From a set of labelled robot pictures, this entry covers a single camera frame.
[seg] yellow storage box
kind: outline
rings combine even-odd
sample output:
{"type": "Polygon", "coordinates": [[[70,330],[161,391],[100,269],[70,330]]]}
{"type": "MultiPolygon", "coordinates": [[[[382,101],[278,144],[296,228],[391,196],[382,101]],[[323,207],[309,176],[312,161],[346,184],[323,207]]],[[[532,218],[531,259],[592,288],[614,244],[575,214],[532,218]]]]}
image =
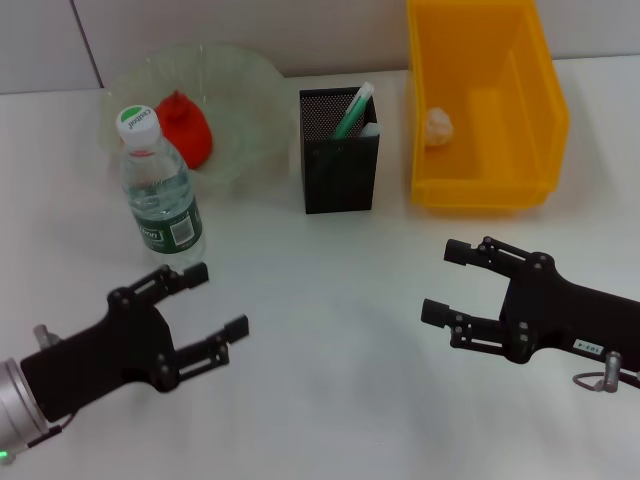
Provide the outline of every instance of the yellow storage box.
{"type": "Polygon", "coordinates": [[[426,207],[517,210],[555,190],[569,113],[534,0],[408,0],[411,195],[426,207]],[[452,141],[425,145],[427,111],[452,141]]]}

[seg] green bottle label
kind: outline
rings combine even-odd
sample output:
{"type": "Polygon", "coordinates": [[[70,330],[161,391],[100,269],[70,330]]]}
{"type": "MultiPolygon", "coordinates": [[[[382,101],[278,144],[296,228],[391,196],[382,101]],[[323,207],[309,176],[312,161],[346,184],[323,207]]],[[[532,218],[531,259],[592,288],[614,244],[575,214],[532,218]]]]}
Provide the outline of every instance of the green bottle label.
{"type": "Polygon", "coordinates": [[[147,247],[158,253],[180,253],[191,248],[202,235],[202,221],[193,198],[180,215],[167,220],[147,220],[134,215],[147,247]]]}

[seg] red fruit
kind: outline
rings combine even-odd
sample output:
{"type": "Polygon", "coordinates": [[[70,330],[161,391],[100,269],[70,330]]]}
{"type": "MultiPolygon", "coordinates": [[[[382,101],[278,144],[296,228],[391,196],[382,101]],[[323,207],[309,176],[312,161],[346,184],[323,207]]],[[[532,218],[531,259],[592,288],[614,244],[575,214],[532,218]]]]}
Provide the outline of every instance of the red fruit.
{"type": "Polygon", "coordinates": [[[202,165],[213,149],[207,120],[195,103],[177,90],[156,107],[162,133],[178,149],[189,168],[202,165]]]}

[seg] plastic bottle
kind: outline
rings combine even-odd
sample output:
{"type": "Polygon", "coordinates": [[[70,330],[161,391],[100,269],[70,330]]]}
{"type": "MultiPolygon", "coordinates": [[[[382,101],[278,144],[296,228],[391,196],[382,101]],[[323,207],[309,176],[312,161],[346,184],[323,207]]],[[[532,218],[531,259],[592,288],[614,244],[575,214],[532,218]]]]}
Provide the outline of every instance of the plastic bottle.
{"type": "Polygon", "coordinates": [[[158,263],[184,269],[205,250],[189,169],[152,108],[125,108],[116,126],[124,142],[122,188],[143,241],[158,263]]]}

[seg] pen holder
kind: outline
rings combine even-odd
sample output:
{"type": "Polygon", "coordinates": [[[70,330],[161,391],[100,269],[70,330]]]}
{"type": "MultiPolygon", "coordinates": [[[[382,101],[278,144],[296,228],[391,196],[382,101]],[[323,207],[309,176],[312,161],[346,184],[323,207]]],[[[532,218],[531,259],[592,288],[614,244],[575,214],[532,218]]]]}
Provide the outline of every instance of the pen holder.
{"type": "Polygon", "coordinates": [[[359,137],[377,122],[373,97],[341,139],[331,139],[358,92],[354,88],[300,92],[302,186],[307,214],[371,210],[380,136],[359,137]]]}

